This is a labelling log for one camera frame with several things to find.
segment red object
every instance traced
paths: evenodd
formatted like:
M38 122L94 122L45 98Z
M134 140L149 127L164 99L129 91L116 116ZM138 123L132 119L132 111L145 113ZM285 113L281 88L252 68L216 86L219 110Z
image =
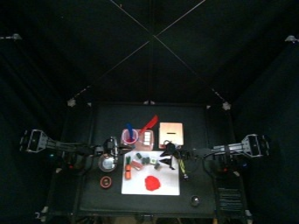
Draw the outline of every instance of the red object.
M144 186L148 191L156 190L161 186L158 178L156 178L154 176L148 176L144 179Z
M102 188L109 188L110 185L112 185L112 179L110 179L110 177L104 176L104 177L100 179L98 184L100 184L100 186L101 186Z
M138 130L138 135L141 135L146 129L150 129L154 126L156 122L157 122L157 115L153 116L149 123Z

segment ceiling rod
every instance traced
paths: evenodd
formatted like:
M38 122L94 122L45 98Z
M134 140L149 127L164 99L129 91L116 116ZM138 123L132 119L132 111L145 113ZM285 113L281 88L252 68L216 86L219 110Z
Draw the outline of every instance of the ceiling rod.
M148 74L146 74L146 101L149 102L153 97L153 51L154 51L154 0L149 0L149 52L148 52Z

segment red paint splash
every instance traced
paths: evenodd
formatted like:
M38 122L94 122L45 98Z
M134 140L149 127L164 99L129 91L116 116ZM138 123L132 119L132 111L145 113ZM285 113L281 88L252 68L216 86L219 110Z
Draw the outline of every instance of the red paint splash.
M161 186L161 184L158 179L154 176L148 176L144 179L144 186L148 191L153 191Z

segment white paper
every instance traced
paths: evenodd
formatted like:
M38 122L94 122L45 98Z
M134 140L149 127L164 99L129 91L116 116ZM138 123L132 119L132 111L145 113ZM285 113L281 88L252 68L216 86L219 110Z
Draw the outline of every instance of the white paper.
M125 164L126 157L130 157L130 161L134 160L141 164L141 160L136 157L136 153L140 153L141 157L154 158L157 160L170 158L160 157L162 154L161 151L130 151L124 156L124 169L125 172ZM180 183L178 183L178 165L174 158L172 158L172 170L168 164L158 162L160 168L154 169L153 164L145 164L142 169L138 171L133 167L130 169L130 179L125 179L125 175L122 175L122 184L121 184L121 193L122 194L148 194L148 195L180 195ZM160 188L149 191L145 189L145 178L148 176L153 176L160 181Z

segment black curtain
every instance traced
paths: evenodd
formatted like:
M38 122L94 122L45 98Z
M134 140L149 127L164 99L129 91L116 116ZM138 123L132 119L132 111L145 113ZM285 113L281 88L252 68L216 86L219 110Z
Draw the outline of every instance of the black curtain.
M33 223L33 213L45 205L52 160L46 153L21 153L18 143L28 129L60 138L66 114L66 102L29 51L25 41L0 40L1 223Z
M251 160L248 201L257 223L299 222L299 45L288 44L233 105L237 139L271 138L269 157Z

